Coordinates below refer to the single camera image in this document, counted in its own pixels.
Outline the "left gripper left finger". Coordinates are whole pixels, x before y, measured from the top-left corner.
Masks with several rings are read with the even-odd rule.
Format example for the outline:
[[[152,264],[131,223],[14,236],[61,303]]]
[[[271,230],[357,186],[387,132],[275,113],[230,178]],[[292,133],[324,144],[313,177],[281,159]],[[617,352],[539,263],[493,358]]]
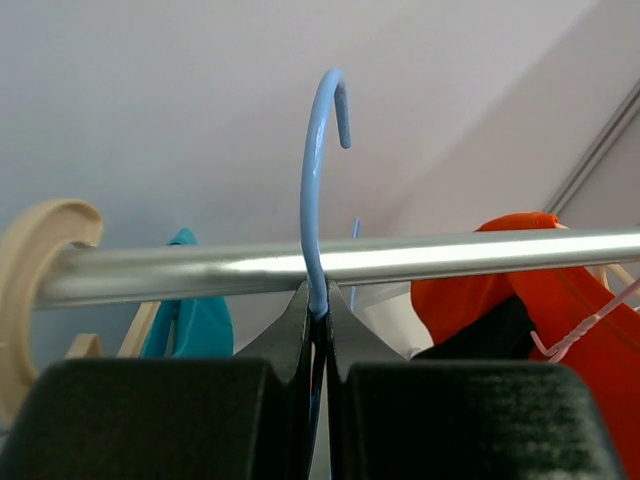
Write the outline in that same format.
[[[308,289],[223,359],[65,360],[27,396],[5,479],[304,479]]]

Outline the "black t shirt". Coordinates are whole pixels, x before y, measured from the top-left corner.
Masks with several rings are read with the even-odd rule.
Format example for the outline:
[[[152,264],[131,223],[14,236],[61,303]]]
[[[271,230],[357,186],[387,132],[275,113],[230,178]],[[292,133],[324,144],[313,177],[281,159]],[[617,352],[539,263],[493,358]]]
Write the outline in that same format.
[[[512,295],[458,333],[431,348],[415,353],[412,360],[526,360],[536,331],[525,304]]]

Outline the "pink wire hanger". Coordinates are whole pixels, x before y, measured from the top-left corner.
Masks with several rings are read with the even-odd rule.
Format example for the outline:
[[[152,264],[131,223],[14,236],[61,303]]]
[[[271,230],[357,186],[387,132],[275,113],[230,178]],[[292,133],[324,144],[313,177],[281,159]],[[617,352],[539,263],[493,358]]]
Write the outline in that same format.
[[[535,331],[530,331],[531,339],[536,348],[548,358],[549,362],[558,363],[569,352],[570,348],[584,337],[597,323],[625,303],[631,295],[637,294],[638,291],[639,279],[635,279],[627,285],[622,293],[614,297],[596,313],[582,320],[573,330],[550,348],[545,347]]]

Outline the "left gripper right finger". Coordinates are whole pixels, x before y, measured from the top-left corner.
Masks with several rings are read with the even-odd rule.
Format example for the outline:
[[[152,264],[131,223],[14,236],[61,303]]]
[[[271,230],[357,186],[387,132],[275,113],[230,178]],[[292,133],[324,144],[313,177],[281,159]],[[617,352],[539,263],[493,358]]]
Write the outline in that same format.
[[[621,479],[586,385],[528,361],[409,361],[330,285],[330,453],[337,479]]]

